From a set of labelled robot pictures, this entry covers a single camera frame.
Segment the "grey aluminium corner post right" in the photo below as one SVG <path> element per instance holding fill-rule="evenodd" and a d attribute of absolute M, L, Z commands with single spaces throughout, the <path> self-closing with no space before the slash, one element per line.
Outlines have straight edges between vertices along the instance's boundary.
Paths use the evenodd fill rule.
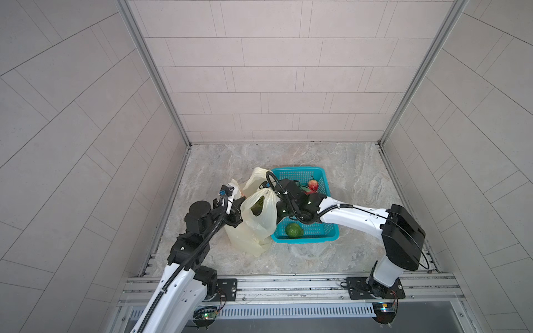
<path fill-rule="evenodd" d="M 433 62 L 437 58 L 439 52 L 446 43 L 448 36 L 451 34 L 453 28 L 455 27 L 458 19 L 463 13 L 466 5 L 469 3 L 469 0 L 455 0 L 450 7 L 450 10 L 446 14 L 439 30 L 437 31 L 436 36 L 434 37 L 432 43 L 426 55 L 423 58 L 422 63 L 417 69 L 411 83 L 408 86 L 401 102 L 398 104 L 398 107 L 393 114 L 388 126 L 386 127 L 383 136 L 378 141 L 378 145 L 383 148 L 387 143 L 388 139 L 391 137 L 392 132 L 394 131 L 396 125 L 401 120 L 403 113 L 409 106 L 409 103 L 412 101 L 412 98 L 416 94 L 416 91 L 419 89 L 423 79 L 426 77 L 429 69 L 433 65 Z"/>

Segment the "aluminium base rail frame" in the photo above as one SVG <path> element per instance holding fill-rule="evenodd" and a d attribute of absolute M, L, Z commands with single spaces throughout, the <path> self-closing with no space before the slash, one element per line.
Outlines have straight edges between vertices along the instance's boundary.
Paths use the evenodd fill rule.
<path fill-rule="evenodd" d="M 217 277 L 217 294 L 197 309 L 219 308 L 208 327 L 191 320 L 182 332 L 479 332 L 471 309 L 451 273 L 406 273 L 395 299 L 372 298 L 361 273 Z M 148 305 L 160 277 L 129 278 L 104 332 L 131 330 Z M 394 303 L 388 325 L 377 323 L 373 303 Z"/>

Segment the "red pink apple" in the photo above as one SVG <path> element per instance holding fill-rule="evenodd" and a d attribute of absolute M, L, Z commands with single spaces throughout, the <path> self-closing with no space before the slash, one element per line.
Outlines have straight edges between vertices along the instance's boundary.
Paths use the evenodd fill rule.
<path fill-rule="evenodd" d="M 318 183 L 318 181 L 315 180 L 315 179 L 309 180 L 307 188 L 308 188 L 308 191 L 307 191 L 308 194 L 318 193 L 319 192 L 319 183 Z"/>

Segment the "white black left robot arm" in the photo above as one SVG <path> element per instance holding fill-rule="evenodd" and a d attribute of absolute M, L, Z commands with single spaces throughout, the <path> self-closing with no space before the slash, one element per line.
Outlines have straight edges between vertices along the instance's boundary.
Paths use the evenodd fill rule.
<path fill-rule="evenodd" d="M 228 225 L 242 222 L 243 198 L 226 195 L 213 203 L 197 201 L 185 215 L 186 232 L 170 250 L 167 266 L 132 332 L 182 332 L 205 300 L 217 294 L 217 271 L 202 265 L 210 240 Z"/>

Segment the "bright green custard apple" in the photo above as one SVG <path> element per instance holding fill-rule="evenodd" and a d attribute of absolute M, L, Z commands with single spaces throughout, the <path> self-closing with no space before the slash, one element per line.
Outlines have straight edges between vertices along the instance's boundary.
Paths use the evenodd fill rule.
<path fill-rule="evenodd" d="M 254 216 L 260 216 L 263 211 L 265 197 L 261 196 L 251 207 L 251 212 Z"/>

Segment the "green circuit board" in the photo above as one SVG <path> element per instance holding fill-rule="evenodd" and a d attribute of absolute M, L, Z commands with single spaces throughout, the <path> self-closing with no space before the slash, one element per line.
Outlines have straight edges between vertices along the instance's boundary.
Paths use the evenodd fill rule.
<path fill-rule="evenodd" d="M 208 327 L 215 322 L 215 319 L 218 317 L 218 313 L 218 307 L 202 307 L 194 312 L 192 321 L 196 327 Z"/>
<path fill-rule="evenodd" d="M 373 303 L 372 305 L 375 313 L 373 320 L 375 322 L 388 325 L 394 321 L 397 313 L 397 306 L 394 303 Z"/>

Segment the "grey aluminium corner post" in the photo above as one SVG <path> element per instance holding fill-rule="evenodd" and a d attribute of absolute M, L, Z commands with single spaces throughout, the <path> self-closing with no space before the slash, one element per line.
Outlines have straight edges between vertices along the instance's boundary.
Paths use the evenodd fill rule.
<path fill-rule="evenodd" d="M 437 58 L 439 52 L 446 43 L 448 36 L 451 34 L 453 28 L 455 27 L 458 19 L 463 13 L 466 5 L 469 3 L 469 0 L 455 0 L 450 7 L 450 10 L 446 14 L 439 30 L 437 31 L 436 36 L 434 37 L 432 43 L 426 55 L 423 58 L 422 63 L 417 69 L 411 83 L 408 86 L 401 102 L 398 104 L 398 107 L 393 114 L 388 126 L 386 127 L 383 136 L 378 141 L 378 145 L 383 148 L 387 143 L 388 139 L 391 137 L 392 132 L 394 131 L 396 125 L 401 120 L 403 113 L 409 106 L 409 103 L 412 101 L 412 98 L 416 94 L 416 91 L 419 89 L 423 79 L 426 77 L 429 69 L 433 65 L 433 62 Z"/>
<path fill-rule="evenodd" d="M 140 58 L 142 59 L 145 67 L 147 68 L 147 71 L 149 75 L 151 76 L 152 81 L 154 82 L 155 88 L 158 91 L 158 94 L 161 97 L 162 102 L 165 104 L 165 107 L 169 111 L 169 114 L 171 115 L 171 118 L 173 119 L 175 125 L 177 126 L 177 129 L 181 137 L 183 138 L 185 144 L 188 147 L 191 147 L 192 143 L 189 137 L 187 136 L 186 130 L 184 129 L 182 122 L 180 121 L 178 117 L 176 108 L 165 87 L 165 84 L 162 80 L 162 76 L 160 75 L 158 68 L 155 65 L 153 57 L 150 54 L 148 45 L 142 35 L 139 25 L 137 24 L 134 18 L 133 11 L 129 3 L 125 0 L 117 0 L 116 4 L 117 4 L 117 9 L 119 11 L 119 14 L 122 16 L 122 19 L 126 25 L 126 28 L 128 29 L 133 39 L 133 42 L 140 54 Z"/>

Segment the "right green circuit board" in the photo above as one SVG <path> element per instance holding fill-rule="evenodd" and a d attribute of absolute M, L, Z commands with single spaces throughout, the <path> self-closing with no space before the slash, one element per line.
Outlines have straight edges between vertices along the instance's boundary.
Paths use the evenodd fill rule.
<path fill-rule="evenodd" d="M 394 303 L 373 303 L 372 305 L 375 313 L 373 320 L 375 322 L 388 325 L 394 321 L 397 313 L 397 306 Z"/>

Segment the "teal plastic basket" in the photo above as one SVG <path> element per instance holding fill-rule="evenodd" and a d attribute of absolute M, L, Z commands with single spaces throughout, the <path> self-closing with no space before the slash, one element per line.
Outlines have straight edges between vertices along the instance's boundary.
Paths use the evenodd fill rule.
<path fill-rule="evenodd" d="M 330 189 L 328 179 L 324 169 L 315 166 L 286 166 L 272 169 L 274 175 L 282 179 L 298 180 L 301 185 L 306 185 L 310 180 L 314 179 L 318 182 L 318 192 L 330 196 Z M 303 229 L 303 236 L 300 238 L 291 238 L 285 232 L 285 229 L 291 223 L 298 224 Z M 315 244 L 327 241 L 335 241 L 339 238 L 339 228 L 335 224 L 329 223 L 313 223 L 305 225 L 299 221 L 291 220 L 289 218 L 283 219 L 272 234 L 271 238 L 276 243 L 280 244 Z"/>

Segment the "left green circuit board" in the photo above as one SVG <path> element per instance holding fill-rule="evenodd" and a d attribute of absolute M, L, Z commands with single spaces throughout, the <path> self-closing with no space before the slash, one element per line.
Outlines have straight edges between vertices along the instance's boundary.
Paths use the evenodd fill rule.
<path fill-rule="evenodd" d="M 215 319 L 218 317 L 218 313 L 218 307 L 202 307 L 194 312 L 192 321 L 196 327 L 208 327 L 215 322 Z"/>

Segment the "green lime fruit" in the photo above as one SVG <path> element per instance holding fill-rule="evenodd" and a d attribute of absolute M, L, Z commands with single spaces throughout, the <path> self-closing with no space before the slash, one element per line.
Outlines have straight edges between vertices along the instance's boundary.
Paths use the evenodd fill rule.
<path fill-rule="evenodd" d="M 285 227 L 286 235 L 291 239 L 297 239 L 304 236 L 304 229 L 298 223 L 290 223 Z"/>

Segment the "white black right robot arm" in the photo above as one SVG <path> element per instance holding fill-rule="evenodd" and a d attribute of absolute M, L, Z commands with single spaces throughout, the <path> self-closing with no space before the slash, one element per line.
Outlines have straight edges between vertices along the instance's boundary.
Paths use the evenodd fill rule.
<path fill-rule="evenodd" d="M 426 233 L 402 205 L 389 209 L 363 208 L 343 203 L 324 194 L 304 191 L 295 180 L 268 179 L 269 187 L 278 195 L 278 221 L 292 218 L 305 225 L 329 223 L 370 234 L 383 243 L 385 254 L 377 261 L 369 277 L 358 287 L 347 286 L 372 298 L 399 299 L 399 277 L 405 271 L 417 271 Z"/>

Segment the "yellow printed plastic bag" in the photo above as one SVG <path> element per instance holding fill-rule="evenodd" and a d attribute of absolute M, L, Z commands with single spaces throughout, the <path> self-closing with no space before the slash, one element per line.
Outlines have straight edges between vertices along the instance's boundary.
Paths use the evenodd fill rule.
<path fill-rule="evenodd" d="M 271 236 L 277 228 L 276 204 L 280 199 L 271 188 L 267 187 L 267 172 L 267 169 L 256 167 L 242 187 L 236 180 L 230 182 L 238 186 L 239 198 L 246 199 L 241 206 L 243 222 L 236 228 L 230 226 L 224 228 L 235 248 L 256 257 L 270 249 Z M 261 196 L 265 197 L 262 214 L 254 216 L 251 207 Z"/>

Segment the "grey aluminium corner post left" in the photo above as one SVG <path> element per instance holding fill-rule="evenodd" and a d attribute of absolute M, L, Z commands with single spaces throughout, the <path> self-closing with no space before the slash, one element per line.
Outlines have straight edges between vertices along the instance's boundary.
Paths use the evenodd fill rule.
<path fill-rule="evenodd" d="M 188 147 L 191 147 L 192 143 L 189 137 L 187 136 L 186 130 L 184 129 L 182 122 L 180 121 L 178 117 L 176 108 L 165 87 L 165 84 L 162 80 L 162 76 L 160 75 L 158 68 L 155 65 L 153 57 L 150 54 L 148 45 L 142 35 L 139 25 L 137 24 L 134 18 L 133 11 L 129 3 L 125 0 L 117 0 L 116 4 L 117 4 L 117 9 L 119 11 L 119 14 L 122 16 L 122 19 L 126 25 L 126 28 L 128 29 L 133 39 L 133 42 L 140 54 L 140 58 L 142 59 L 145 67 L 147 68 L 147 71 L 149 75 L 151 76 L 152 81 L 154 82 L 155 88 L 158 91 L 158 94 L 161 97 L 162 102 L 165 104 L 165 107 L 169 111 L 169 114 L 171 115 L 171 118 L 173 119 L 175 125 L 177 126 L 177 129 L 181 137 L 183 138 L 185 144 Z"/>

